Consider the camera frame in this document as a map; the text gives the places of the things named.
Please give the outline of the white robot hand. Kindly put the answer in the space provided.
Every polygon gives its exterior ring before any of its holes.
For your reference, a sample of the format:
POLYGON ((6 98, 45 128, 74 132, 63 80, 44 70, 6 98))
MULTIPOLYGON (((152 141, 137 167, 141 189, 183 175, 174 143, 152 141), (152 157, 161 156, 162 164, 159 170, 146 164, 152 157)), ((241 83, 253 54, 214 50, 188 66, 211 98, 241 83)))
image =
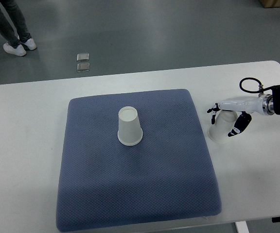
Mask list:
POLYGON ((242 112, 235 121, 232 130, 227 134, 228 137, 238 135, 247 128, 252 120, 251 113, 268 114, 264 98, 261 97, 234 97, 215 103, 207 110, 207 113, 211 113, 211 124, 215 123, 219 110, 242 112))

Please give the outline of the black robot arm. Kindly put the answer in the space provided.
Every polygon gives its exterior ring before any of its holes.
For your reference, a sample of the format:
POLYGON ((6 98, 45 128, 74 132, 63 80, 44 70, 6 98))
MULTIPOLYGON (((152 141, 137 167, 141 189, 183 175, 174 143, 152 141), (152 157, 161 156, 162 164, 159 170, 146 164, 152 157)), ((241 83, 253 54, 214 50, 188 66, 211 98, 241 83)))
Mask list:
POLYGON ((216 123, 216 114, 219 111, 234 111, 241 114, 236 119, 232 130, 227 134, 232 137, 242 133, 250 124, 251 114, 257 112, 264 116, 280 115, 280 84, 264 88, 261 82, 257 91, 243 88, 242 83, 249 78, 244 78, 239 83, 239 88, 249 94, 258 94, 257 97, 235 97, 215 103, 207 110, 211 113, 211 124, 216 123))

